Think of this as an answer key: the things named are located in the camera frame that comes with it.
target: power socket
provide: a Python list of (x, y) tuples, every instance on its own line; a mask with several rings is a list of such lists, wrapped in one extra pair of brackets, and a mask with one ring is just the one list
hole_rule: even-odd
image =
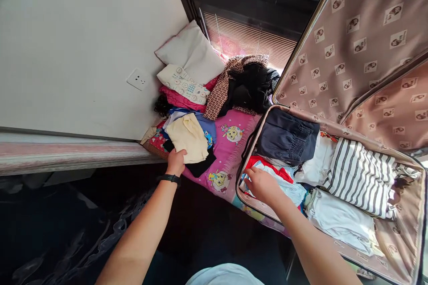
[(128, 77), (126, 82), (137, 89), (143, 91), (143, 89), (148, 84), (148, 77), (149, 75), (147, 73), (143, 73), (142, 70), (135, 68), (134, 71), (131, 73), (131, 75)]

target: hand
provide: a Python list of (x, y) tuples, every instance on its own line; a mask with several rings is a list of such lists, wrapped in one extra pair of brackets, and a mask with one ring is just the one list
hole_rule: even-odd
[(168, 169), (166, 174), (180, 177), (184, 171), (184, 155), (187, 155), (186, 149), (176, 152), (175, 148), (171, 150), (168, 156)]
[(288, 198), (281, 190), (275, 178), (268, 172), (252, 167), (244, 170), (244, 173), (251, 179), (251, 181), (247, 178), (244, 179), (250, 191), (258, 200), (264, 202), (269, 207), (272, 207), (277, 202), (281, 202), (281, 199), (284, 197)]

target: white t-shirt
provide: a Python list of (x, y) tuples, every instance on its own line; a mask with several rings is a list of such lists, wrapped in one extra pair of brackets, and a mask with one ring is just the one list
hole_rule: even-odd
[(227, 263), (200, 270), (186, 285), (263, 285), (250, 271), (240, 265)]

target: white pillow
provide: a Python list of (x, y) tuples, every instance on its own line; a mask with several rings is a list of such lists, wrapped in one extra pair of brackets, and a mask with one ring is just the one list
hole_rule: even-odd
[(330, 170), (331, 160), (337, 143), (328, 137), (318, 134), (313, 158), (303, 163), (301, 171), (294, 175), (298, 183), (308, 183), (311, 186), (322, 185)]
[(166, 65), (178, 65), (200, 84), (222, 73), (224, 63), (193, 20), (179, 34), (160, 47), (155, 55)]

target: pile of clothes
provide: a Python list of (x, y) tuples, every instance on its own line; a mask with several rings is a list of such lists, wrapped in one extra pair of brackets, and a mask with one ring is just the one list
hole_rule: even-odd
[(157, 77), (170, 105), (200, 111), (215, 121), (234, 108), (247, 114), (263, 114), (279, 81), (267, 55), (235, 56), (224, 71), (206, 85), (196, 83), (183, 68), (167, 65)]
[[(368, 256), (384, 256), (375, 219), (395, 220), (403, 188), (421, 177), (394, 157), (331, 136), (280, 108), (266, 117), (247, 168), (252, 166), (275, 177), (314, 226)], [(244, 178), (239, 188), (254, 197)]]
[(195, 82), (178, 65), (169, 64), (157, 74), (163, 86), (155, 111), (167, 119), (161, 129), (167, 139), (163, 147), (168, 152), (186, 149), (185, 164), (195, 177), (216, 160), (214, 121), (218, 116), (232, 108), (262, 114), (271, 105), (268, 97), (279, 74), (267, 64), (267, 55), (233, 57), (223, 73), (205, 85)]

